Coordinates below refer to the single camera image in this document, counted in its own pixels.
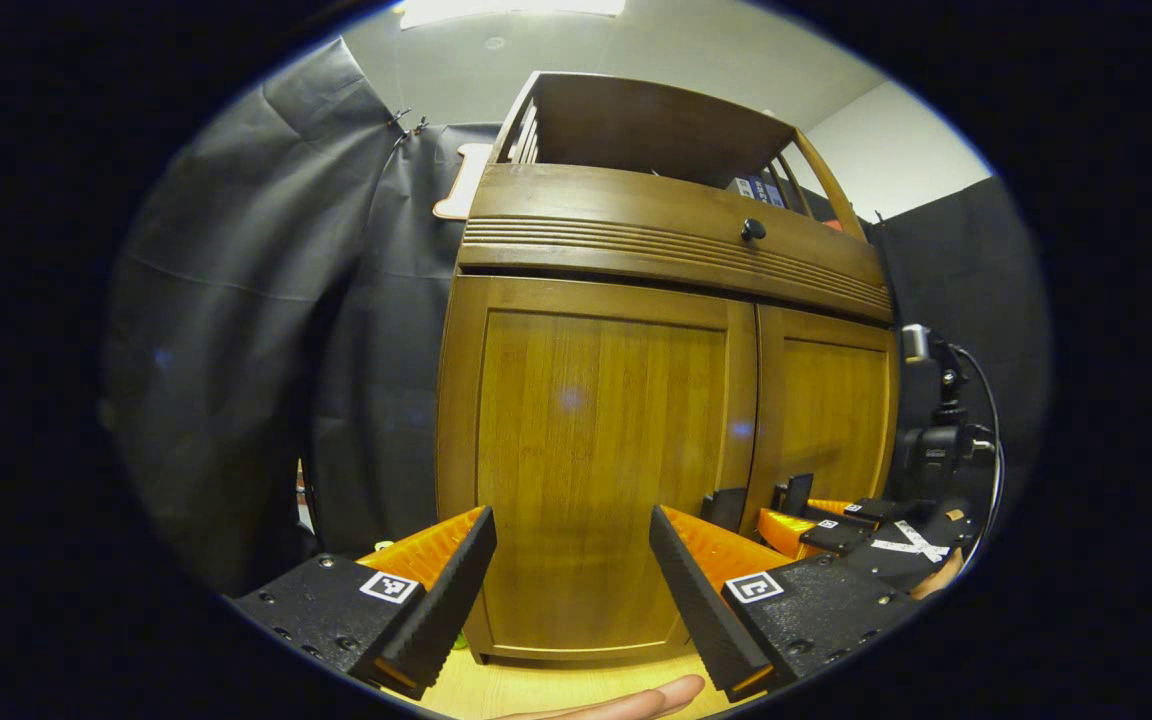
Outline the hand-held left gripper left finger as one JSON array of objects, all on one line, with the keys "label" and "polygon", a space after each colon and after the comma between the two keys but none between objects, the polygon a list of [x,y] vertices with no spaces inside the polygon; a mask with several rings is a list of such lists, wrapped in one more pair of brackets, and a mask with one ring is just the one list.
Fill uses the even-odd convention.
[{"label": "hand-held left gripper left finger", "polygon": [[361,559],[320,553],[234,600],[289,647],[411,700],[442,674],[497,548],[477,506]]}]

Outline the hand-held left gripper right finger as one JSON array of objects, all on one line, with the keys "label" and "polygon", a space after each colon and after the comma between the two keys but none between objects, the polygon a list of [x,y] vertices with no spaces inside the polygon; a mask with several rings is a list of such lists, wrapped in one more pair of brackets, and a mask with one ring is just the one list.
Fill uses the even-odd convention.
[{"label": "hand-held left gripper right finger", "polygon": [[710,682],[732,702],[828,673],[920,607],[838,553],[790,560],[664,505],[649,546]]}]

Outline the black door handle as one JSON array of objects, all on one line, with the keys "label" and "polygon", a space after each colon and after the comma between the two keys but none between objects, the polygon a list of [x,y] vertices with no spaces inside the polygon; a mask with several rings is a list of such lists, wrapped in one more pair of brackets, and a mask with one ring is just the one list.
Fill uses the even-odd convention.
[{"label": "black door handle", "polygon": [[746,487],[717,488],[703,498],[699,518],[738,535],[746,498]]},{"label": "black door handle", "polygon": [[770,509],[781,514],[806,518],[809,498],[812,497],[814,473],[791,475],[783,483],[773,487]]}]

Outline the wooden cabinet door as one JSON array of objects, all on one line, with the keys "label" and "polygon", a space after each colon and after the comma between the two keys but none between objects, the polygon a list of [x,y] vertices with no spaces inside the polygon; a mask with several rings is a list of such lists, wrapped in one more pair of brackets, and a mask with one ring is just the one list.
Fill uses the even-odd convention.
[{"label": "wooden cabinet door", "polygon": [[664,655],[689,641],[649,547],[655,506],[745,487],[755,306],[699,293],[454,279],[435,409],[442,518],[488,506],[467,621],[479,662]]},{"label": "wooden cabinet door", "polygon": [[899,348],[888,327],[787,306],[756,306],[755,455],[738,532],[755,533],[773,488],[813,477],[812,497],[882,492],[899,409]]}]

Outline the wooden double-door shoe cabinet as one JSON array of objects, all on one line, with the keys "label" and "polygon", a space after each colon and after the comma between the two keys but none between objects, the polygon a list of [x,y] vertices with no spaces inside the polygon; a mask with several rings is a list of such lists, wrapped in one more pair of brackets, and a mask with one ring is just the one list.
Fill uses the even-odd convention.
[{"label": "wooden double-door shoe cabinet", "polygon": [[[838,179],[799,128],[759,111],[741,108],[684,88],[598,74],[536,71],[521,88],[508,118],[500,127],[492,151],[486,156],[484,173],[490,164],[550,164],[626,170],[676,179],[727,192],[730,192],[727,187],[733,177],[758,176],[763,183],[776,185],[786,210],[873,247]],[[477,183],[472,202],[482,181]],[[881,256],[876,247],[873,249],[882,266]],[[526,268],[473,268],[462,272],[457,264],[458,252],[450,287],[454,279],[462,275],[627,285],[749,302],[755,306],[755,318],[756,306],[771,305],[859,323],[814,306],[797,306],[783,301],[759,300],[744,293],[708,290],[634,276]],[[890,291],[886,275],[884,282]],[[893,309],[892,293],[890,300]],[[895,333],[895,310],[888,325],[863,324],[888,327]]]}]

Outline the wooden cabinet drawer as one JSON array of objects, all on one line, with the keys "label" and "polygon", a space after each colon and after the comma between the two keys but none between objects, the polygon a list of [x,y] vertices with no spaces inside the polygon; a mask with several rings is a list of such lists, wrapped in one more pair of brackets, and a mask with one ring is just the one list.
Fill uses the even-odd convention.
[{"label": "wooden cabinet drawer", "polygon": [[[742,242],[746,218],[767,236]],[[867,242],[737,194],[626,170],[490,164],[457,264],[634,276],[893,320]]]}]

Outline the ceiling light panel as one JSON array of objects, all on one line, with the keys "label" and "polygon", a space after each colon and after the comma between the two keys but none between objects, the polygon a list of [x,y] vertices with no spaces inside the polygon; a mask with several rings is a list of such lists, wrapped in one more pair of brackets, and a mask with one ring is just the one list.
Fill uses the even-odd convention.
[{"label": "ceiling light panel", "polygon": [[617,17],[627,0],[401,0],[392,10],[401,15],[399,26],[414,29],[445,20],[477,15],[559,13]]}]

